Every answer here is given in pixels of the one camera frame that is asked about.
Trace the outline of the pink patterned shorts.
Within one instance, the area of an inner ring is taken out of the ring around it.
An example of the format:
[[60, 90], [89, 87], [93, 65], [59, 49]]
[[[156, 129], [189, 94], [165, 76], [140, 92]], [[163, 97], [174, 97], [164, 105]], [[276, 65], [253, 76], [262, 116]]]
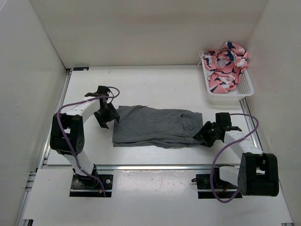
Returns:
[[201, 59], [206, 69], [209, 91], [214, 94], [234, 90], [248, 68], [248, 51], [230, 41], [225, 42], [222, 49], [202, 53]]

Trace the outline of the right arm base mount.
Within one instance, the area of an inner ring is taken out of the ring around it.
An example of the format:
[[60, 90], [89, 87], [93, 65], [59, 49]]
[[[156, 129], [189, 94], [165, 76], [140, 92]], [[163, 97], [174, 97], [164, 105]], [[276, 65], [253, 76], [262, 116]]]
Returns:
[[[217, 165], [214, 167], [213, 172], [213, 188], [218, 199], [222, 201], [232, 201], [233, 199], [241, 199], [242, 194], [236, 193], [238, 187], [236, 183], [224, 181], [220, 179], [221, 167], [232, 167], [236, 171], [238, 168], [234, 165]], [[195, 176], [191, 179], [191, 183], [197, 186], [199, 199], [216, 199], [211, 189], [210, 184], [210, 172], [211, 168], [197, 169]]]

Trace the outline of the aluminium frame rail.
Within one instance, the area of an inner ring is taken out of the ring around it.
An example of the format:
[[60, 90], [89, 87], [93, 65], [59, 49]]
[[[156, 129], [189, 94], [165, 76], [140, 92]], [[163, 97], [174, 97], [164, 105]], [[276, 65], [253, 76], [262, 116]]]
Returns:
[[96, 165], [98, 170], [209, 170], [211, 164], [189, 165]]

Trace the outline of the dark label sticker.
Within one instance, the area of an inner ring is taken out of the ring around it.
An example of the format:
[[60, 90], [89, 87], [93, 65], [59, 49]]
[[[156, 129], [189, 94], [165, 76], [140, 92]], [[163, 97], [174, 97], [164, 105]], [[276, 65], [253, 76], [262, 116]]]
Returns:
[[89, 67], [74, 67], [73, 71], [88, 71]]

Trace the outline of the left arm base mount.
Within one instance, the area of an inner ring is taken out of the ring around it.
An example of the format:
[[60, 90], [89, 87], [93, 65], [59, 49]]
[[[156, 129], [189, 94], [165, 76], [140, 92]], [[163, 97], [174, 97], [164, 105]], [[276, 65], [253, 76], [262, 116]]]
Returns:
[[70, 197], [111, 198], [113, 187], [113, 174], [98, 174], [105, 192], [97, 180], [91, 177], [73, 174], [70, 186]]

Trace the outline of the white plastic basket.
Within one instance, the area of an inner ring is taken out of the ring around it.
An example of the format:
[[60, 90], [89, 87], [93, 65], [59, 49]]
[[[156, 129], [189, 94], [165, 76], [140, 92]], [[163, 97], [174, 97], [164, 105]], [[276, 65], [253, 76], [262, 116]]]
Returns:
[[205, 63], [203, 59], [204, 52], [199, 52], [199, 64], [202, 65], [202, 70], [204, 74], [205, 79], [205, 85], [207, 90], [207, 99], [216, 104], [216, 105], [227, 105], [227, 104], [235, 104], [236, 102], [239, 102], [245, 97], [250, 97], [254, 94], [253, 85], [249, 76], [248, 71], [245, 69], [242, 72], [240, 83], [236, 86], [234, 90], [231, 90], [225, 94], [215, 94], [210, 91], [209, 89], [209, 73], [207, 72], [205, 68]]

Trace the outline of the grey shorts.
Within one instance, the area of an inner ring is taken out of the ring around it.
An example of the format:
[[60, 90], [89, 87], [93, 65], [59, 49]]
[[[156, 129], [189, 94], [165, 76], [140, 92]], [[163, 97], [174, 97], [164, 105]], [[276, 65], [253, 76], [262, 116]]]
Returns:
[[119, 106], [114, 124], [114, 147], [157, 146], [185, 148], [198, 146], [202, 139], [194, 136], [203, 127], [201, 113], [183, 109], [155, 109], [147, 106]]

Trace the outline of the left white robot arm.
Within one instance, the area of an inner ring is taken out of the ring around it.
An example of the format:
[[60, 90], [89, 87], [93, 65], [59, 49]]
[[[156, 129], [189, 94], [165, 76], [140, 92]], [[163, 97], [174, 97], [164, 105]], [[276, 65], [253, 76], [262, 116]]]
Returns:
[[92, 98], [67, 104], [54, 114], [50, 135], [50, 148], [64, 156], [72, 165], [74, 173], [83, 176], [82, 183], [87, 188], [98, 185], [99, 177], [95, 165], [84, 152], [84, 123], [94, 116], [101, 128], [107, 123], [119, 121], [120, 116], [106, 98]]

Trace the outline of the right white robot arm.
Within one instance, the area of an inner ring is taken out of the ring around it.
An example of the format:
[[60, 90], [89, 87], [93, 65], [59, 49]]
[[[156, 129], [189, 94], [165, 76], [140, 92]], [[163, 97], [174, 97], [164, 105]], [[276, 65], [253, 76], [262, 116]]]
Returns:
[[[276, 197], [279, 193], [277, 157], [271, 153], [264, 153], [256, 148], [237, 126], [206, 122], [193, 137], [201, 140], [205, 147], [212, 147], [216, 140], [222, 141], [225, 146], [215, 156], [210, 170], [210, 188], [216, 199], [214, 186], [222, 188], [227, 183], [237, 187], [242, 196], [269, 196]], [[240, 158], [239, 168], [230, 165], [218, 166], [219, 172], [214, 173], [216, 161], [223, 151], [231, 148]]]

